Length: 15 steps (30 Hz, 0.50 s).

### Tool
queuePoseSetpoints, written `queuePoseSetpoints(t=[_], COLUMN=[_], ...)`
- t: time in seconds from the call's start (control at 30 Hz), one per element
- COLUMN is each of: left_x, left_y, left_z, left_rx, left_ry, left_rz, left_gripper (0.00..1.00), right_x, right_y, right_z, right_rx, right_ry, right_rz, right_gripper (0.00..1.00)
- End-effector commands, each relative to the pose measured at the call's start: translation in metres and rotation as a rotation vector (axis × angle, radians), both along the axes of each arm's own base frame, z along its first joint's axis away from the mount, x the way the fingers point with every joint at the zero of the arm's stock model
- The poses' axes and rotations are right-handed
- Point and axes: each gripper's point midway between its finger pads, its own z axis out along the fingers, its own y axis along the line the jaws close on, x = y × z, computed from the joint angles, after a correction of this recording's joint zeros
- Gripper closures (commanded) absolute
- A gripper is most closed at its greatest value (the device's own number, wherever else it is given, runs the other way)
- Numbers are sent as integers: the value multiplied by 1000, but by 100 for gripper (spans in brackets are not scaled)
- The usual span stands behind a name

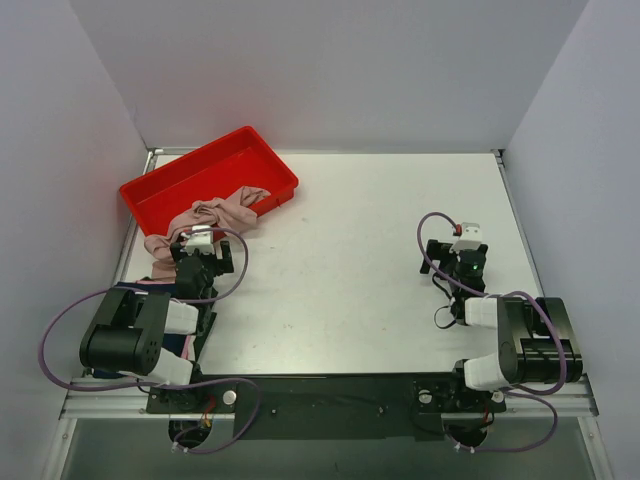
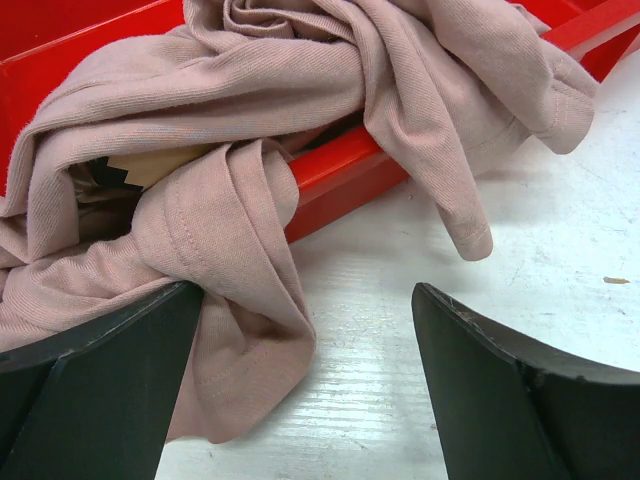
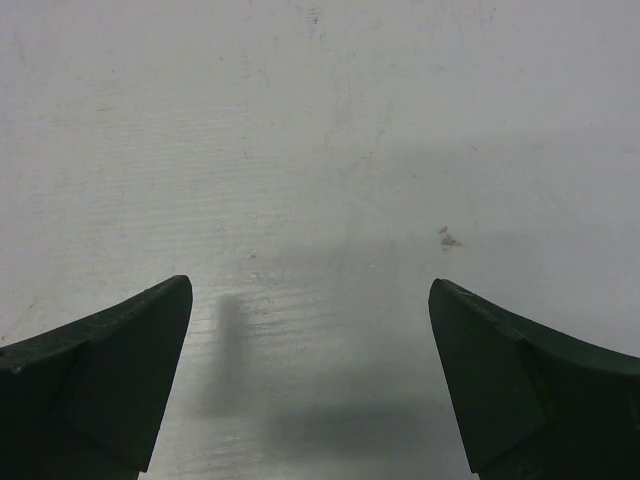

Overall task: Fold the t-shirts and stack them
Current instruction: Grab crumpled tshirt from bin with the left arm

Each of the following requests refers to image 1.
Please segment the pink t shirt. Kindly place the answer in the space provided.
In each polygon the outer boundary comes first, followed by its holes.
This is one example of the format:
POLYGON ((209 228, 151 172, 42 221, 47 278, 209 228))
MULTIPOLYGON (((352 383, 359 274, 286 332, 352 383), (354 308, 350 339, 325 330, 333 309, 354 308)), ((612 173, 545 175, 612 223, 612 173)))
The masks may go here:
POLYGON ((263 188, 242 186, 226 199, 215 197, 211 200, 195 201, 191 207, 169 222, 166 234, 153 234, 145 238, 144 247, 155 259, 151 279, 165 282, 175 279, 175 261, 170 246, 179 242, 182 232, 198 225, 228 228, 238 233, 248 231, 257 225, 258 218, 251 206, 270 195, 271 193, 263 188))

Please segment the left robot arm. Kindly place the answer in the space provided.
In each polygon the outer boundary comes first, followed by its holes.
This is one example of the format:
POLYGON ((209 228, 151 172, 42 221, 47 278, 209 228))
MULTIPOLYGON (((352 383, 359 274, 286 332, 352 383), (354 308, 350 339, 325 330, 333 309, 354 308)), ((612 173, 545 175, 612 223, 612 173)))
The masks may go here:
POLYGON ((172 385, 170 400, 184 412, 199 409, 206 388, 195 380, 197 360, 216 313, 216 277, 234 272, 230 243, 175 243, 173 284, 118 285, 105 294, 80 343, 81 364, 97 373, 172 385))

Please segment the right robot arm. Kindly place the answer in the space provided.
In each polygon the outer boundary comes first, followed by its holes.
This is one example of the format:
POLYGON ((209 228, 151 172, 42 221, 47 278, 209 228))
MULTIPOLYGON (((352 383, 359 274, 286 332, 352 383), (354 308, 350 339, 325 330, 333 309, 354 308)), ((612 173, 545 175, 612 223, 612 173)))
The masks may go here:
POLYGON ((490 296, 483 279, 488 246, 456 250, 451 243, 430 239, 420 273, 429 274, 447 297, 446 309, 455 325, 493 331, 493 353, 462 362, 463 374, 446 385, 446 396, 458 409, 469 409, 482 391, 522 387, 540 382, 581 379, 584 366, 568 312, 559 298, 533 301, 517 296, 490 296))

